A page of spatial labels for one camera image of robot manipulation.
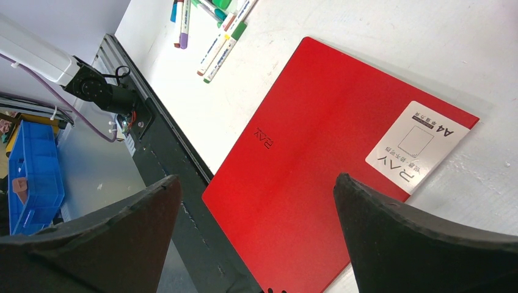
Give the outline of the black blue marker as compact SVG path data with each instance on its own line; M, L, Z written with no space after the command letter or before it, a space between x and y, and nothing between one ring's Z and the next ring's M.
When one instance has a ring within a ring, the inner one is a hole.
M178 0L174 0L173 1L173 6L172 6L172 12L170 14L170 21L175 23L176 22L176 17L177 17L177 4L178 4Z

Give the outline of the blue plastic bin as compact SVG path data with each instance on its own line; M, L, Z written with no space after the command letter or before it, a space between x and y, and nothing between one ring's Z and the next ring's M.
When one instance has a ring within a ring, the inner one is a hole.
M22 121L9 156L9 229L11 235L34 234L49 226L65 192L54 132L50 125ZM13 180L27 180L23 203Z

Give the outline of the brown cap white marker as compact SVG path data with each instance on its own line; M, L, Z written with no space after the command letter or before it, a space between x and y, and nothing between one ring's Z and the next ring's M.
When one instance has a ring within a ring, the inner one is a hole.
M220 26L216 38L213 40L212 44L206 51L202 61L199 64L197 69L197 74L201 77L205 74L209 66L213 62L216 54L221 50L225 43L225 35L231 35L233 31L236 29L237 25L240 22L244 22L248 14L251 12L257 1L244 1L242 6L235 10L234 12L230 12L226 19L223 21Z

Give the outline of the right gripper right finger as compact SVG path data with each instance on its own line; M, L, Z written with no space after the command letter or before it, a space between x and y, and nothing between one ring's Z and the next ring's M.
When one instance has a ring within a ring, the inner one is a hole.
M461 225L347 173L334 200L360 292L516 292L517 237Z

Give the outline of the red A4 folder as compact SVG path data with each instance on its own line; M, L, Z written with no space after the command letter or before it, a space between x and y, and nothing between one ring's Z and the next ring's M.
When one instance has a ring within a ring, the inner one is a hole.
M323 292L350 262L345 172L399 201L478 117L305 37L202 199L262 292Z

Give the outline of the green cap white marker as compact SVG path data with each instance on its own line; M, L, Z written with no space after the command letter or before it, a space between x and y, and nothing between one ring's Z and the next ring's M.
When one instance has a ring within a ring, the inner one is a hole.
M246 28L247 24L245 22L240 22L231 35L225 35L225 43L223 47L216 54L213 62L209 66L209 69L207 69L207 71L203 75L203 81L205 83L208 84L214 79L215 75L223 65L224 61L226 60L232 49L235 47L237 41L242 36Z

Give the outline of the green white marker horizontal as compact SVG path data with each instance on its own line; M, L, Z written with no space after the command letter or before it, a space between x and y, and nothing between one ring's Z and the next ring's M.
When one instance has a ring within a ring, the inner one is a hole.
M209 14L209 16L211 16L218 22L223 22L227 17L225 12L223 10L217 8L211 1L193 0L193 3L197 8L202 9L207 14Z

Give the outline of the purple cap white marker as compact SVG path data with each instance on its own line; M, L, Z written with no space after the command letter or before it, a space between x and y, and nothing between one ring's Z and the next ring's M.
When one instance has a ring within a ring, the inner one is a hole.
M186 49L188 46L189 21L191 14L191 0L182 1L182 16L180 25L179 44L181 49Z

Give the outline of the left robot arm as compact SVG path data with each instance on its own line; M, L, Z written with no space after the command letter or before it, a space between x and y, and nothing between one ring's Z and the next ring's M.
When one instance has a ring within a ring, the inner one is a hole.
M122 75L102 74L76 56L48 43L5 15L1 15L1 57L31 70L61 86L69 94L96 104L106 112L126 115L133 111L136 92L108 78Z

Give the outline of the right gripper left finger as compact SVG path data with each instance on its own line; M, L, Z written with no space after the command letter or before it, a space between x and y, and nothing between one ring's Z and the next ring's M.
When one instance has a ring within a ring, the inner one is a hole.
M178 176L80 218L1 238L2 292L155 292L182 198Z

